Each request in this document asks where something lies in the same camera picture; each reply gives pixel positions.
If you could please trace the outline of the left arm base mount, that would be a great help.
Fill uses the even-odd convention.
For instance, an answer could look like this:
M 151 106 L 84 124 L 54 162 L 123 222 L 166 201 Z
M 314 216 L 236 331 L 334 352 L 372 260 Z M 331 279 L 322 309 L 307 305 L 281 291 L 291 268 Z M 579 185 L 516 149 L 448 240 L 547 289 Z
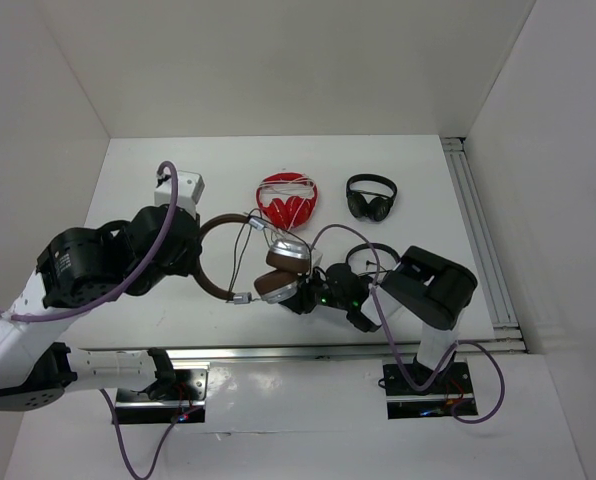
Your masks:
M 146 392 L 118 389 L 114 410 L 120 425 L 167 425 L 205 422 L 209 365 L 191 363 L 175 369 L 176 381 L 151 398 Z

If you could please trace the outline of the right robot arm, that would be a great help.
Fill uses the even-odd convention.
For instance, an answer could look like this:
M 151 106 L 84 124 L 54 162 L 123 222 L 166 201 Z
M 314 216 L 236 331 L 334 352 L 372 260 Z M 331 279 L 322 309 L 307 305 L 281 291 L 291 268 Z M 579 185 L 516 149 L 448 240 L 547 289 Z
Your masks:
M 297 284 L 297 292 L 280 304 L 295 314 L 332 308 L 362 332 L 382 329 L 395 345 L 389 318 L 405 309 L 423 323 L 420 345 L 411 366 L 398 361 L 401 374 L 416 392 L 438 391 L 449 379 L 448 366 L 457 348 L 457 324 L 470 304 L 478 281 L 466 267 L 417 246 L 398 257 L 395 266 L 356 274 L 348 262 L 316 267 Z

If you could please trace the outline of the brown silver headphones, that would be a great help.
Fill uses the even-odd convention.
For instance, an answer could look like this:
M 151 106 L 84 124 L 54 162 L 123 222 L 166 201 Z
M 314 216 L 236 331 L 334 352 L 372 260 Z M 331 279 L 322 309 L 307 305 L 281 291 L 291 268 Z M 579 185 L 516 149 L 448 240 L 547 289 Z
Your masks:
M 308 243 L 287 230 L 274 227 L 269 220 L 263 219 L 260 215 L 229 213 L 216 216 L 200 227 L 200 244 L 203 244 L 214 230 L 230 224 L 251 227 L 253 230 L 267 233 L 268 236 L 276 232 L 276 237 L 267 247 L 265 255 L 259 255 L 259 266 L 254 266 L 252 260 L 240 261 L 239 253 L 236 254 L 235 276 L 239 272 L 238 266 L 250 267 L 248 276 L 252 280 L 252 286 L 249 290 L 240 290 L 235 286 L 218 286 L 205 273 L 201 259 L 197 261 L 194 275 L 199 287 L 210 296 L 233 304 L 248 304 L 254 299 L 268 304 L 278 304 L 294 296 L 300 282 L 312 271 L 313 255 Z

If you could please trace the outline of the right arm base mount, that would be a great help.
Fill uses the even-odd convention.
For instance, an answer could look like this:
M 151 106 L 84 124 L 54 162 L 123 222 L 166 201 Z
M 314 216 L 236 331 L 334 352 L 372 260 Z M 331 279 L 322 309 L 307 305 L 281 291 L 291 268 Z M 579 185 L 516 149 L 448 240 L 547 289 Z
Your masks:
M 466 362 L 453 363 L 425 392 L 414 391 L 396 364 L 384 364 L 378 386 L 386 395 L 389 420 L 451 417 L 476 418 L 478 408 Z

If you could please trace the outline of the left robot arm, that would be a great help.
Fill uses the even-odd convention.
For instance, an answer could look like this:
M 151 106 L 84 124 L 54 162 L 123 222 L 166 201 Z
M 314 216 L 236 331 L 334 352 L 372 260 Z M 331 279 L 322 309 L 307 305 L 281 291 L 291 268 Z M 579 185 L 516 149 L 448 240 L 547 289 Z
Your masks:
M 124 280 L 131 282 L 126 294 L 143 296 L 167 276 L 196 272 L 199 220 L 178 208 L 155 256 L 139 276 L 132 273 L 156 244 L 167 211 L 144 207 L 131 221 L 71 228 L 49 243 L 0 320 L 0 411 L 26 412 L 85 390 L 126 389 L 151 400 L 173 392 L 178 379 L 162 348 L 93 352 L 59 339 L 79 319 L 78 308 Z

